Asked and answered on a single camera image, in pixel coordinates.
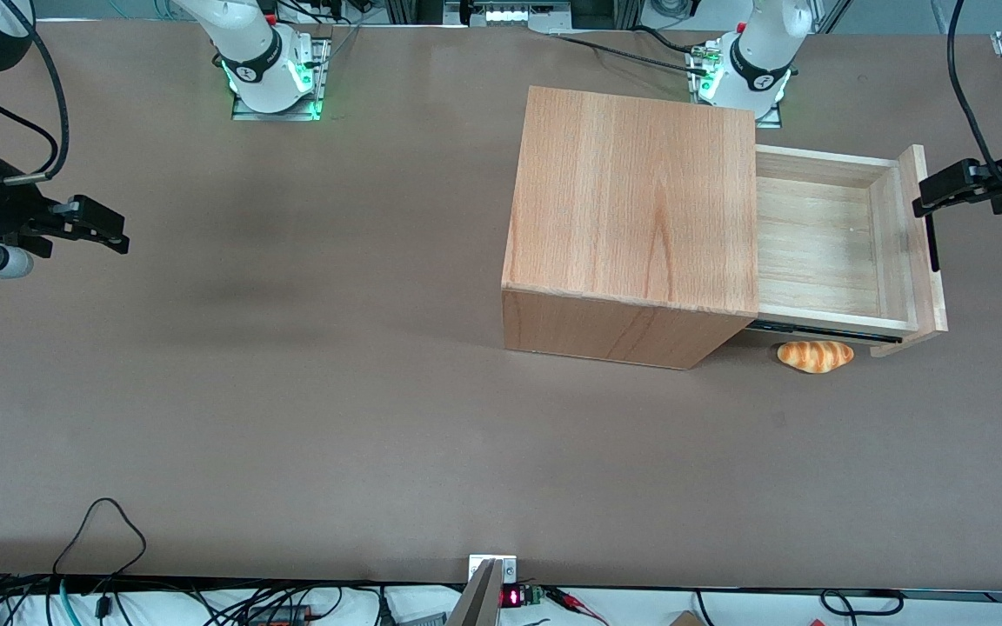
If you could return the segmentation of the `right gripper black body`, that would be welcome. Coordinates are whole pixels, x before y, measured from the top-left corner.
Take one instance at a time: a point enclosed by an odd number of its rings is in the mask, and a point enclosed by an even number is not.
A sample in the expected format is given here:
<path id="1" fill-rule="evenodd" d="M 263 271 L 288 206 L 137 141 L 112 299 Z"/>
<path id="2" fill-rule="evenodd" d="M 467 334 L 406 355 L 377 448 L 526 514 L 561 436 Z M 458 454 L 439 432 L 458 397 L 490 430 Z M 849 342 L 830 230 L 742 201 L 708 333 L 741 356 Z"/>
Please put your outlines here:
<path id="1" fill-rule="evenodd" d="M 51 209 L 58 203 L 41 194 L 33 183 L 7 186 L 0 173 L 0 244 L 21 249 L 21 234 L 39 233 L 50 223 Z"/>

